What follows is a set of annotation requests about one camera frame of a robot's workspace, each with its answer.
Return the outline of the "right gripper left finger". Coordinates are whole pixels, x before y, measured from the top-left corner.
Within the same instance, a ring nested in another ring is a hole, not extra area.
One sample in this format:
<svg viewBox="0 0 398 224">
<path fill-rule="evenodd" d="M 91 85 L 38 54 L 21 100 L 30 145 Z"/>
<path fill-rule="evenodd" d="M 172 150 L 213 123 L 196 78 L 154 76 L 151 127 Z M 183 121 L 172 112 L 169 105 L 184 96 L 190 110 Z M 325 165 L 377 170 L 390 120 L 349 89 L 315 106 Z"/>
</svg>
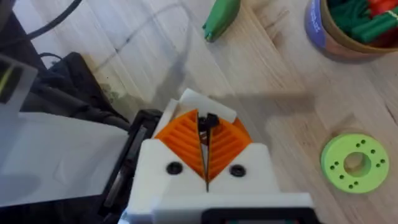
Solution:
<svg viewBox="0 0 398 224">
<path fill-rule="evenodd" d="M 141 145 L 131 194 L 130 215 L 148 215 L 168 197 L 206 194 L 197 110 L 171 120 Z"/>
</svg>

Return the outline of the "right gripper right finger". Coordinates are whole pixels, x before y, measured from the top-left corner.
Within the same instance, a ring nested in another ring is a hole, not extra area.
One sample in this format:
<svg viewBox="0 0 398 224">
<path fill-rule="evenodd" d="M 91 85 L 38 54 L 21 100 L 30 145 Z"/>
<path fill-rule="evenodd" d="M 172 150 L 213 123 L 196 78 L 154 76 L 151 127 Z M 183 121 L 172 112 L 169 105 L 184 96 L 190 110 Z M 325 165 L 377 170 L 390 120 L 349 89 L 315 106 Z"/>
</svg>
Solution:
<svg viewBox="0 0 398 224">
<path fill-rule="evenodd" d="M 198 120 L 205 190 L 217 195 L 264 195 L 280 192 L 269 149 L 254 142 L 236 118 L 214 114 Z"/>
</svg>

